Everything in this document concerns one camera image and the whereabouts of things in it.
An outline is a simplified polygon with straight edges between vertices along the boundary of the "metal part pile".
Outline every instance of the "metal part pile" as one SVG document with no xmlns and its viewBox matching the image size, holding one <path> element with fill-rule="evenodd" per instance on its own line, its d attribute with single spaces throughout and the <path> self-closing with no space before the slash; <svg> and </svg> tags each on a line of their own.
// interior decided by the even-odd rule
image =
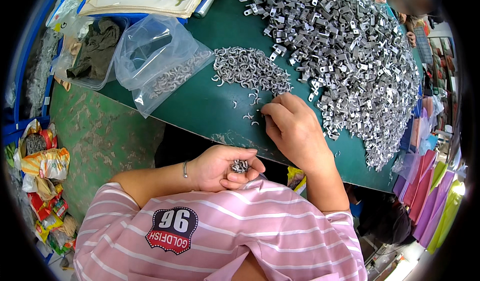
<svg viewBox="0 0 480 281">
<path fill-rule="evenodd" d="M 270 90 L 274 96 L 290 92 L 290 75 L 257 49 L 241 47 L 221 48 L 214 50 L 215 62 L 213 69 L 216 75 L 213 81 L 221 80 L 229 84 L 240 83 L 243 88 L 251 90 Z"/>
<path fill-rule="evenodd" d="M 247 160 L 233 160 L 233 164 L 231 166 L 233 172 L 236 173 L 243 173 L 248 170 L 248 161 Z"/>
<path fill-rule="evenodd" d="M 197 50 L 192 58 L 159 76 L 152 86 L 153 93 L 151 93 L 148 98 L 158 98 L 159 95 L 164 92 L 176 90 L 185 83 L 210 56 L 212 56 L 211 50 Z"/>
<path fill-rule="evenodd" d="M 398 151 L 420 78 L 407 39 L 373 0 L 253 0 L 245 15 L 269 17 L 264 35 L 292 50 L 290 65 L 309 81 L 324 135 L 346 128 L 364 142 L 366 163 L 380 171 Z"/>
</svg>

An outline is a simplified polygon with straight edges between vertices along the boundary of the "paper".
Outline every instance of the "paper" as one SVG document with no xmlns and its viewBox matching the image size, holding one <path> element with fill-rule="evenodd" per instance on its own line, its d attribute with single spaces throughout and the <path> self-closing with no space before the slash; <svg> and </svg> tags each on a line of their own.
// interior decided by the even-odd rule
<svg viewBox="0 0 480 281">
<path fill-rule="evenodd" d="M 188 18 L 202 0 L 86 0 L 79 15 L 146 13 Z"/>
</svg>

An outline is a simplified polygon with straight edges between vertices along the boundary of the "silver bangle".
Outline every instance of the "silver bangle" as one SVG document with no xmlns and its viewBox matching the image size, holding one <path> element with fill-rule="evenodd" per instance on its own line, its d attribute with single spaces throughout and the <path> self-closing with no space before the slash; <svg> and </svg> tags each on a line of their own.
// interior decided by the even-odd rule
<svg viewBox="0 0 480 281">
<path fill-rule="evenodd" d="M 189 161 L 189 160 L 187 160 L 187 161 L 185 161 L 185 162 L 183 163 L 183 177 L 184 177 L 184 178 L 188 178 L 188 176 L 187 176 L 187 162 L 188 162 L 188 161 Z"/>
</svg>

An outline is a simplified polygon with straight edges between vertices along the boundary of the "green floor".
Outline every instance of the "green floor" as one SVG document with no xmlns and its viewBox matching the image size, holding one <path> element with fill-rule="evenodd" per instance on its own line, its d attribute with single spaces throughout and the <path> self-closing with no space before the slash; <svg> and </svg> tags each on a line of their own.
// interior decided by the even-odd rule
<svg viewBox="0 0 480 281">
<path fill-rule="evenodd" d="M 118 172 L 154 166 L 165 123 L 93 90 L 55 83 L 50 106 L 59 146 L 70 152 L 63 183 L 68 211 L 83 221 L 97 189 Z"/>
</svg>

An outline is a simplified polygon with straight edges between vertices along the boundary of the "green table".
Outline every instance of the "green table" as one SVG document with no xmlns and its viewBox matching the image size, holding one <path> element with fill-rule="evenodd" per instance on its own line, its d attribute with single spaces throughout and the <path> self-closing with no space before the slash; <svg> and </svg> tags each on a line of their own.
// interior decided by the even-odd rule
<svg viewBox="0 0 480 281">
<path fill-rule="evenodd" d="M 268 22 L 261 20 L 260 15 L 244 16 L 245 5 L 246 3 L 238 0 L 216 0 L 205 18 L 189 18 L 185 27 L 194 38 L 212 50 L 233 46 L 252 47 L 264 51 L 269 56 L 273 51 L 274 42 L 272 38 L 262 35 Z M 277 57 L 275 63 L 292 75 L 292 85 L 295 87 L 292 93 L 303 98 L 314 109 L 322 123 L 320 110 L 314 107 L 313 102 L 307 100 L 310 87 L 297 82 L 300 74 L 292 66 L 287 65 L 289 55 L 290 53 L 287 53 L 283 58 Z M 217 87 L 218 83 L 211 80 L 214 75 L 212 65 L 208 65 L 177 89 L 151 115 L 219 143 L 253 147 L 258 149 L 261 157 L 291 164 L 265 133 L 265 120 L 260 117 L 260 112 L 256 111 L 262 104 L 249 106 L 253 98 L 248 98 L 248 94 L 252 91 L 240 87 L 239 84 L 225 83 Z M 117 81 L 107 83 L 99 92 L 135 109 L 131 92 L 120 86 Z M 259 97 L 265 104 L 272 99 L 272 94 L 261 91 Z M 237 101 L 236 109 L 233 109 L 233 100 Z M 247 112 L 255 115 L 254 120 L 260 125 L 251 126 L 251 120 L 242 119 Z M 347 130 L 340 133 L 337 141 L 329 138 L 326 140 L 333 153 L 341 152 L 341 155 L 335 158 L 335 162 L 344 182 L 392 191 L 394 182 L 390 180 L 389 173 L 393 159 L 381 172 L 374 169 L 369 171 L 365 164 L 362 140 L 357 137 L 351 139 Z"/>
</svg>

